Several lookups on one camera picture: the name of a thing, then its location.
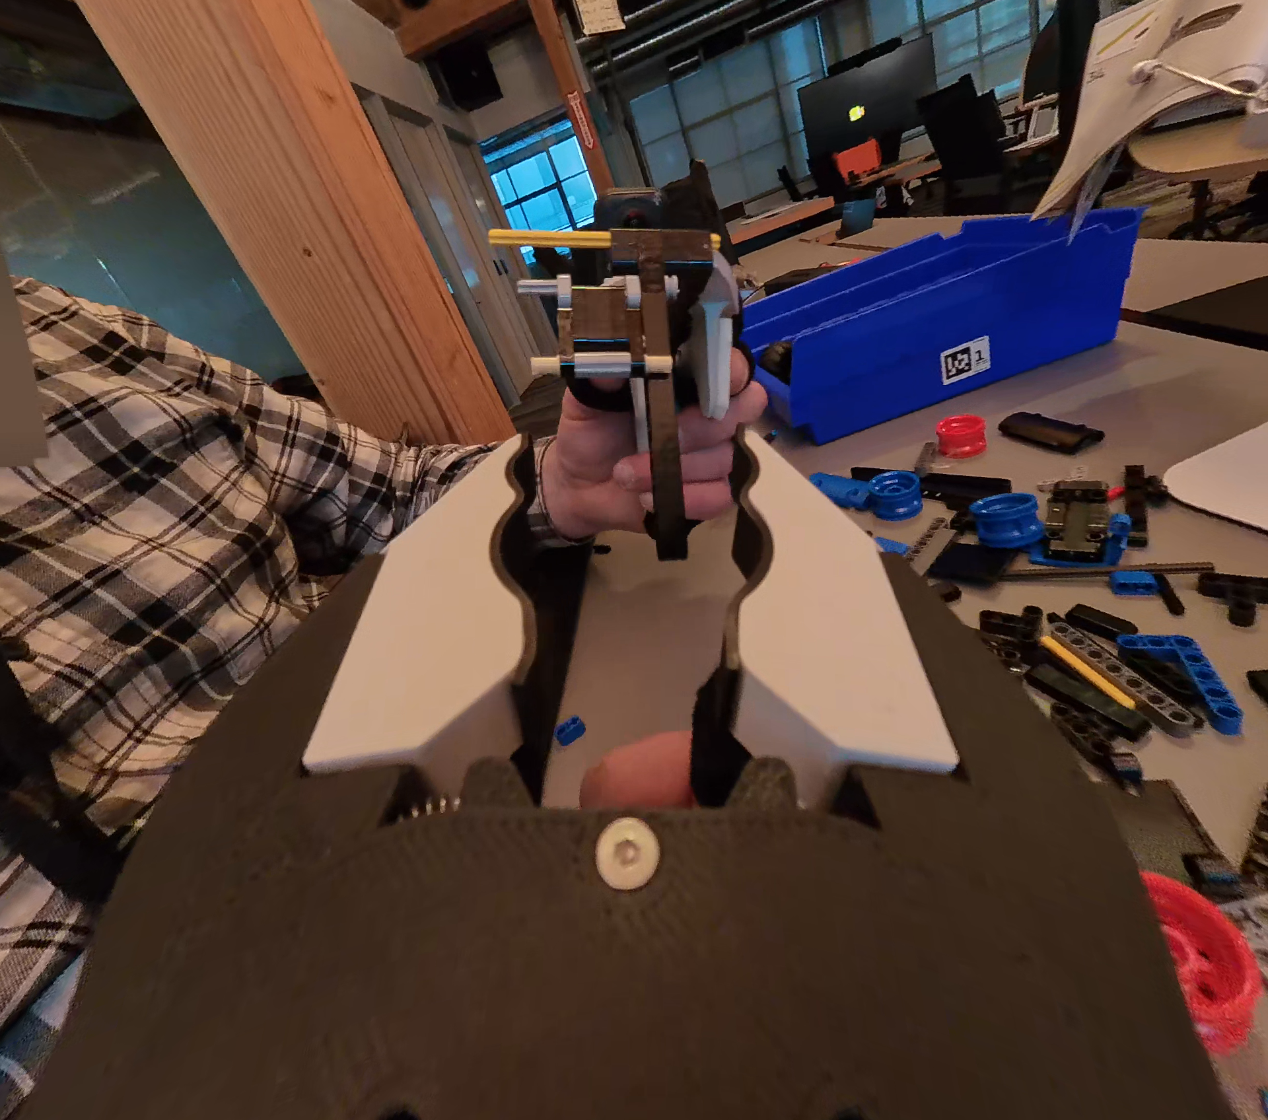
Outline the short yellow axle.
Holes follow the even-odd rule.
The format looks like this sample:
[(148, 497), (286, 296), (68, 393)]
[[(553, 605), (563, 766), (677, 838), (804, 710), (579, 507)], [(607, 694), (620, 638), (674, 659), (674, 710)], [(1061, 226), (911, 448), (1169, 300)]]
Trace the short yellow axle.
[(1126, 710), (1137, 710), (1137, 698), (1112, 675), (1105, 675), (1097, 665), (1092, 665), (1081, 654), (1075, 654), (1072, 644), (1043, 632), (1041, 649), (1047, 649), (1061, 665), (1066, 665), (1086, 684), (1094, 684), (1105, 698), (1116, 698)]

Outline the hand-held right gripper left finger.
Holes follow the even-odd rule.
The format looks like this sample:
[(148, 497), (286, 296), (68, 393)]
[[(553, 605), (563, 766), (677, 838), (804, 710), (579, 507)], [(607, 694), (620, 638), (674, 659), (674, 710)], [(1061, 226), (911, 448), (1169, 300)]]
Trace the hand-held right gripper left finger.
[(534, 446), (510, 438), (385, 544), (309, 730), (309, 775), (409, 769), (436, 798), (495, 759), (541, 795), (556, 621), (529, 598), (529, 504)]

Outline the wooden pillar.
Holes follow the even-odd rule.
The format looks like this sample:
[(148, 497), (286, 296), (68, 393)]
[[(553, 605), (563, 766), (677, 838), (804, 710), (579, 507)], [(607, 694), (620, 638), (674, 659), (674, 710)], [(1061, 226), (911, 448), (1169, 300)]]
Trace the wooden pillar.
[(510, 415), (309, 0), (76, 0), (338, 416), (492, 446)]

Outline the yellow axle with black connector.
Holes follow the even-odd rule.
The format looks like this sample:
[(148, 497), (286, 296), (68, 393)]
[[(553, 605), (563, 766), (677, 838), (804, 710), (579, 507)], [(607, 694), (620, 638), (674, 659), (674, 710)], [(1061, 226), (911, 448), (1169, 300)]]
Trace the yellow axle with black connector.
[(492, 228), (492, 249), (567, 249), (607, 251), (614, 276), (669, 276), (674, 267), (706, 269), (711, 251), (722, 249), (711, 233), (688, 228), (614, 228), (614, 233), (521, 233)]

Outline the blue angled beam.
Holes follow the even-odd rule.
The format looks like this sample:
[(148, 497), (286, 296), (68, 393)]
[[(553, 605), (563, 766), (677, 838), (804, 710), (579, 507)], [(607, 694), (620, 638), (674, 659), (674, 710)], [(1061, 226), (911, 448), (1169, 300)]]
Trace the blue angled beam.
[(1246, 710), (1214, 671), (1196, 638), (1121, 632), (1116, 656), (1142, 671), (1152, 688), (1178, 698), (1191, 713), (1206, 717), (1217, 735), (1241, 735)]

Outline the blue storage bin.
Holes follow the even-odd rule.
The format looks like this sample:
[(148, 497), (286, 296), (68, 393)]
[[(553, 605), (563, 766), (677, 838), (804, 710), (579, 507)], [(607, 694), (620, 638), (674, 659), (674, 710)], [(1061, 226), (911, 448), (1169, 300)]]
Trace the blue storage bin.
[(1116, 338), (1146, 209), (961, 220), (887, 255), (751, 300), (754, 358), (769, 415), (812, 446), (959, 403), (980, 385), (1072, 358)]

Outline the long grey beam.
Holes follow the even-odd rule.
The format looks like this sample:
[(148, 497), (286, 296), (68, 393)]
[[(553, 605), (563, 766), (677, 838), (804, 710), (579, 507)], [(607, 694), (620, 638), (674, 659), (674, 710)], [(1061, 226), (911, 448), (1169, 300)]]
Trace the long grey beam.
[(1196, 739), (1202, 730), (1202, 717), (1191, 706), (1183, 706), (1178, 698), (1160, 690), (1152, 680), (1146, 680), (1133, 665), (1126, 665), (1108, 649), (1108, 640), (1092, 638), (1092, 632), (1075, 628), (1072, 621), (1053, 621), (1043, 632), (1072, 644), (1092, 665), (1097, 665), (1105, 675), (1112, 675), (1137, 698), (1137, 713), (1146, 713), (1155, 730), (1164, 730), (1170, 739)]

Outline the pile of black and blue bricks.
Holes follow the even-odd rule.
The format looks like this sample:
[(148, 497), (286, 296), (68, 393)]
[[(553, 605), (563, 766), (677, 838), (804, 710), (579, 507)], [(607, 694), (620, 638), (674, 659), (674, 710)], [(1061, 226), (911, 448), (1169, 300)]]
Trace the pile of black and blue bricks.
[[(874, 480), (882, 471), (856, 469), (848, 480)], [(915, 471), (923, 480), (923, 507), (931, 507), (931, 520), (915, 540), (891, 540), (876, 538), (876, 549), (903, 556), (915, 564), (931, 592), (943, 604), (959, 604), (961, 592), (995, 592), (1003, 589), (998, 576), (1009, 569), (1030, 569), (1030, 554), (998, 554), (976, 540), (972, 504), (987, 495), (1013, 495), (1009, 480), (981, 480), (981, 477), (949, 477)], [(1041, 519), (1047, 509), (1053, 484), (1041, 484)], [(1133, 519), (1133, 538), (1121, 564), (1146, 564), (1142, 554), (1150, 549), (1150, 519), (1155, 507), (1169, 504), (1169, 488), (1160, 477), (1150, 477), (1142, 465), (1126, 465), (1121, 480), (1105, 480), (1112, 509)], [(1264, 580), (1251, 576), (1224, 576), (1224, 572), (1200, 572), (1200, 576), (1152, 576), (1152, 572), (1116, 572), (1102, 580), (1017, 580), (1034, 595), (1047, 585), (1075, 585), (1075, 592), (1108, 592), (1116, 598), (1150, 598), (1160, 604), (1169, 614), (1183, 618), (1178, 580), (1196, 580), (1202, 598), (1214, 598), (1230, 609), (1230, 627), (1257, 627), (1264, 605)], [(1116, 706), (1053, 654), (1041, 649), (1041, 632), (1053, 621), (1072, 621), (1075, 628), (1108, 640), (1116, 654), (1121, 632), (1150, 632), (1137, 621), (1094, 605), (1072, 604), (1066, 609), (1043, 609), (1038, 604), (1021, 609), (981, 605), (976, 614), (980, 640), (1013, 671), (1021, 684), (1043, 698), (1053, 728), (1072, 743), (1072, 751), (1108, 775), (1116, 787), (1137, 792), (1146, 783), (1146, 769), (1133, 746), (1150, 743), (1155, 730), (1146, 713)]]

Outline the person's right hand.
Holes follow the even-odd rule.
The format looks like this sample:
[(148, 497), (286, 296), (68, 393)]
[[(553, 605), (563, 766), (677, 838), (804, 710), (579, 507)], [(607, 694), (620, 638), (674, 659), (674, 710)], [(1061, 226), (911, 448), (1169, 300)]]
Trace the person's right hand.
[(611, 751), (579, 782), (579, 809), (594, 813), (674, 813), (693, 809), (693, 735), (665, 730)]

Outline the black office chair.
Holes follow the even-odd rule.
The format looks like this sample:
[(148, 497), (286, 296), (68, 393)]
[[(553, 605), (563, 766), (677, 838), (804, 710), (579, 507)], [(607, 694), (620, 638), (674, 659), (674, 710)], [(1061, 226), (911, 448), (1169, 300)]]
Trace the black office chair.
[(915, 101), (915, 117), (941, 159), (943, 211), (949, 217), (998, 217), (1009, 211), (1004, 125), (998, 101), (976, 89), (976, 76)]

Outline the grey desk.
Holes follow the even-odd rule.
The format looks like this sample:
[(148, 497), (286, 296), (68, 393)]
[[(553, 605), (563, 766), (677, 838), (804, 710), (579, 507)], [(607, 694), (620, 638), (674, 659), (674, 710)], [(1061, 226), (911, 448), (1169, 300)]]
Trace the grey desk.
[[(1105, 429), (1092, 471), (1169, 471), (1264, 423), (1264, 350), (1146, 325), (1112, 345), (976, 392), (981, 415), (1038, 407)], [(602, 538), (579, 598), (561, 713), (588, 735), (561, 751), (547, 798), (575, 802), (584, 766), (657, 730), (688, 730), (699, 684), (718, 668), (722, 627), (741, 589), (736, 519), (693, 538), (688, 564), (657, 564), (639, 538)], [(812, 836), (777, 852), (781, 813), (677, 813), (688, 852), (739, 828), (739, 852), (775, 858), (769, 945), (741, 943), (757, 892), (693, 909), (665, 976), (599, 992), (620, 1030), (674, 1051), (665, 1096), (625, 1044), (579, 1051), (579, 1082), (602, 1096), (579, 1118), (1235, 1118), (1178, 998), (1164, 935), (1133, 872), (1116, 818), (1152, 802), (1094, 783), (1026, 684), (972, 628), (980, 605), (1056, 605), (1081, 592), (1009, 585), (943, 605), (882, 556), (943, 722), (959, 775), (857, 769), (856, 814), (804, 813)], [(1241, 858), (1264, 795), (1264, 703), (1246, 668), (1264, 668), (1257, 627), (1222, 627), (1191, 595), (1178, 632), (1214, 649), (1217, 675), (1248, 703), (1241, 735), (1146, 739), (1146, 771), (1174, 783), (1222, 858)]]

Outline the black monitor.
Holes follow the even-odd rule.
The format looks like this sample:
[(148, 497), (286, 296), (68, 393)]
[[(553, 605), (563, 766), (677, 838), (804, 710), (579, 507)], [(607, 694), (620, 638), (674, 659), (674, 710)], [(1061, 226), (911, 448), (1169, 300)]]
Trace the black monitor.
[(919, 126), (915, 101), (928, 93), (936, 93), (931, 36), (902, 44), (898, 50), (834, 76), (802, 84), (797, 106), (808, 161), (825, 161), (867, 139), (876, 139), (882, 161), (898, 161), (903, 133)]

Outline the black beam frame assembly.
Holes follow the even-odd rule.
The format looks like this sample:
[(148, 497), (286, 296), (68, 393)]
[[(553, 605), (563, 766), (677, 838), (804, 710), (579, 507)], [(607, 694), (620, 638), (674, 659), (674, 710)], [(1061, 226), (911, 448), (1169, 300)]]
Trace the black beam frame assembly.
[(534, 357), (534, 380), (563, 380), (567, 392), (594, 407), (633, 415), (639, 452), (655, 469), (655, 509), (647, 533), (657, 540), (657, 560), (683, 560), (693, 520), (683, 519), (683, 480), (677, 448), (677, 385), (669, 345), (669, 292), (677, 278), (665, 276), (614, 276), (611, 255), (599, 285), (579, 285), (574, 276), (521, 278), (521, 296), (556, 300), (556, 350)]

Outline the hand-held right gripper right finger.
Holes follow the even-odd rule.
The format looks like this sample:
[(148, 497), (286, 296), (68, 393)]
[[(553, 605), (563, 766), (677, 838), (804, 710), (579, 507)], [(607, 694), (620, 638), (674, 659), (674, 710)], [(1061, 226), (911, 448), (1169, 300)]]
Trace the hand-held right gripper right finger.
[(760, 759), (802, 809), (833, 809), (857, 766), (950, 775), (959, 751), (874, 538), (745, 429), (731, 489), (741, 585), (693, 710), (695, 802), (722, 809)]

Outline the person's left forearm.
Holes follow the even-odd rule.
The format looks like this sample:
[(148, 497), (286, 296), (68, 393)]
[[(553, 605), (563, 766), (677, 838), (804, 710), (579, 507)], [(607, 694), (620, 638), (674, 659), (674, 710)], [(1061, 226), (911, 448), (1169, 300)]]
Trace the person's left forearm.
[(156, 322), (12, 283), (45, 457), (4, 471), (4, 638), (254, 671), (492, 446), (409, 448)]

